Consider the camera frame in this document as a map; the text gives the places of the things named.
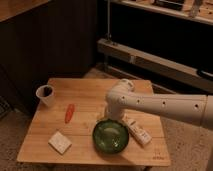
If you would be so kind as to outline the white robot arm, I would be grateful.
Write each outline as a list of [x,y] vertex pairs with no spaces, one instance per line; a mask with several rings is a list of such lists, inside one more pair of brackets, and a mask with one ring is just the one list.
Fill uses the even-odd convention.
[[134,91],[134,83],[121,79],[105,96],[105,115],[113,120],[124,110],[136,110],[213,130],[213,95],[143,94]]

